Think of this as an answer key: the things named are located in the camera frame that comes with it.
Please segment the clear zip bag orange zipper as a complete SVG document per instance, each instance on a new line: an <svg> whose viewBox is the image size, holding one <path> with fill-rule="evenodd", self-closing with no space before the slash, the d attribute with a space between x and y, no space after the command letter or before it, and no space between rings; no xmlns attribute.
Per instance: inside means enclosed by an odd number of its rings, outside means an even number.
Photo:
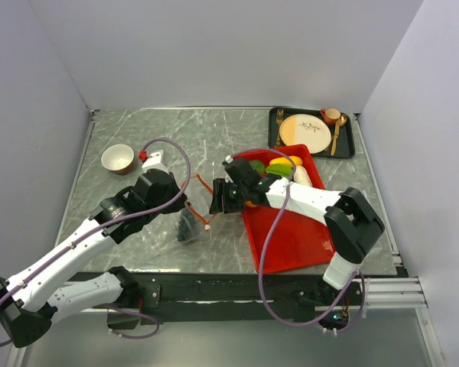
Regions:
<svg viewBox="0 0 459 367"><path fill-rule="evenodd" d="M199 176L194 175L178 183L174 175L158 170L148 171L149 202L158 207L185 191L170 206L151 215L148 232L162 242L189 245L210 234L214 216L209 213L212 190Z"/></svg>

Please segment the black grape bunch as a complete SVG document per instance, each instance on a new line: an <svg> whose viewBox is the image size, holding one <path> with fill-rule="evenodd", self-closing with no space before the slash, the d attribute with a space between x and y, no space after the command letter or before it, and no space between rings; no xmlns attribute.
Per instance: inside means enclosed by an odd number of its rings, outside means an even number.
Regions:
<svg viewBox="0 0 459 367"><path fill-rule="evenodd" d="M189 242L195 239L197 234L197 219L188 210L180 212L177 224L177 240L180 243Z"/></svg>

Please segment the green orange fruit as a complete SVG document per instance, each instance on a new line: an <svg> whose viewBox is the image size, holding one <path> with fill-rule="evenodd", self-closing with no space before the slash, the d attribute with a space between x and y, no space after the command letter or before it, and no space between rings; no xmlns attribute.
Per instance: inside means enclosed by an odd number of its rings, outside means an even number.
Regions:
<svg viewBox="0 0 459 367"><path fill-rule="evenodd" d="M260 160L251 160L249 163L251 167L260 175L265 173L265 165Z"/></svg>

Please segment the white radish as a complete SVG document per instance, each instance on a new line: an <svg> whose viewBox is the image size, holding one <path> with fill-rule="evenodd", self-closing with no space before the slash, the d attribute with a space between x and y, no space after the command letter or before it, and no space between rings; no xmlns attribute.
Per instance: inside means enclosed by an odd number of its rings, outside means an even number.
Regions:
<svg viewBox="0 0 459 367"><path fill-rule="evenodd" d="M307 170L301 165L298 165L295 168L293 181L297 184L301 184L307 187L313 187L311 178L309 177Z"/></svg>

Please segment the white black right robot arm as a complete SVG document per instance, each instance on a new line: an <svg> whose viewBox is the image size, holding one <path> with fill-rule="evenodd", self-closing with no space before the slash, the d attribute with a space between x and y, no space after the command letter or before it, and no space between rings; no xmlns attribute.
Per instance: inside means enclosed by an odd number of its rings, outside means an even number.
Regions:
<svg viewBox="0 0 459 367"><path fill-rule="evenodd" d="M246 203L285 209L316 220L328 228L335 253L319 287L321 299L337 304L347 283L385 230L383 221L356 188L330 191L309 187L287 177L260 175L245 158L224 164L227 178L213 181L210 213L242 212Z"/></svg>

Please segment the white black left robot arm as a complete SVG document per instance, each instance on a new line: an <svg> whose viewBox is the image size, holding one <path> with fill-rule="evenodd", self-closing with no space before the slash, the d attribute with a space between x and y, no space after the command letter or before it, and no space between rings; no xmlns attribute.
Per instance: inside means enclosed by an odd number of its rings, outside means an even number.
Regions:
<svg viewBox="0 0 459 367"><path fill-rule="evenodd" d="M55 323L87 308L137 305L141 288L122 266L89 281L65 283L87 263L140 232L160 214L181 211L186 187L158 169L102 200L57 247L25 270L0 277L0 324L17 348L40 339Z"/></svg>

